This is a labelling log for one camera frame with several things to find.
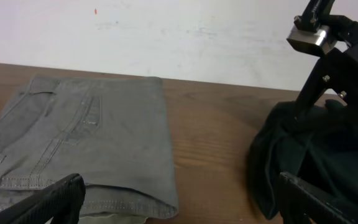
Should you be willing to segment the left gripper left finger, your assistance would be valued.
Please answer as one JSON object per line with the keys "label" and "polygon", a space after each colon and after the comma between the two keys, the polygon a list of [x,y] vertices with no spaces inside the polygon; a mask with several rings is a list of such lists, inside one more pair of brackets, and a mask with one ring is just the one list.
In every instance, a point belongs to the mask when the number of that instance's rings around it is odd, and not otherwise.
{"label": "left gripper left finger", "polygon": [[1,211],[0,224],[77,224],[85,194],[82,176],[70,174]]}

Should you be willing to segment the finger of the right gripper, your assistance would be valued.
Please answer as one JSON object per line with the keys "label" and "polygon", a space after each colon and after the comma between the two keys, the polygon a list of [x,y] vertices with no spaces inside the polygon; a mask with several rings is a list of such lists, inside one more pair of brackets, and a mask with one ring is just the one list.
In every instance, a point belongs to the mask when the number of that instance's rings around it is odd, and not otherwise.
{"label": "finger of the right gripper", "polygon": [[295,101],[294,117],[300,119],[328,89],[350,93],[350,56],[338,49],[322,56],[313,67]]}

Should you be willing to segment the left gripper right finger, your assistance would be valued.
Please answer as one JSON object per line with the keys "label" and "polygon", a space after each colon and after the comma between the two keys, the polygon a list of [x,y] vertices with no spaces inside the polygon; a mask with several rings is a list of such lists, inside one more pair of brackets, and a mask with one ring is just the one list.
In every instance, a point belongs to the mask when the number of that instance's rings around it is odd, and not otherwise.
{"label": "left gripper right finger", "polygon": [[358,206],[282,172],[275,183],[276,206],[284,223],[358,223]]}

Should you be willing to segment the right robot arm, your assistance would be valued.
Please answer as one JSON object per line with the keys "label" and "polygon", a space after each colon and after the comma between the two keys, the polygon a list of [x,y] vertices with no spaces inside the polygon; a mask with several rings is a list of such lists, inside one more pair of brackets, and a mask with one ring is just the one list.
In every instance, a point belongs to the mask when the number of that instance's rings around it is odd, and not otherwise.
{"label": "right robot arm", "polygon": [[296,51],[319,58],[295,101],[296,118],[332,89],[347,104],[336,117],[358,119],[358,22],[332,15],[333,4],[311,0],[287,38]]}

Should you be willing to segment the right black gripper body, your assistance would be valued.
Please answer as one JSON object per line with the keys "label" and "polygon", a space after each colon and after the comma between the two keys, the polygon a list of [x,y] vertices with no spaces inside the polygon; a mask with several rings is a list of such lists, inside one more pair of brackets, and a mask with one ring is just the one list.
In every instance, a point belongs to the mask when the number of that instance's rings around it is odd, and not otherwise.
{"label": "right black gripper body", "polygon": [[329,15],[322,18],[338,41],[345,42],[347,50],[334,49],[329,58],[334,73],[329,85],[347,103],[347,109],[358,116],[358,22],[346,16]]}

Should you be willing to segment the black t-shirt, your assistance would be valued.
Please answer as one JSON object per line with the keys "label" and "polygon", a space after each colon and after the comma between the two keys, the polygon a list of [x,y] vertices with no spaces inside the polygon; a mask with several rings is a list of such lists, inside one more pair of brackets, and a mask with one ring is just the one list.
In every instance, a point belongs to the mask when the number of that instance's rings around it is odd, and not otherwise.
{"label": "black t-shirt", "polygon": [[268,220],[281,216],[275,183],[282,172],[358,206],[358,121],[333,123],[343,109],[336,100],[300,119],[294,107],[292,101],[276,104],[250,145],[247,183],[258,209]]}

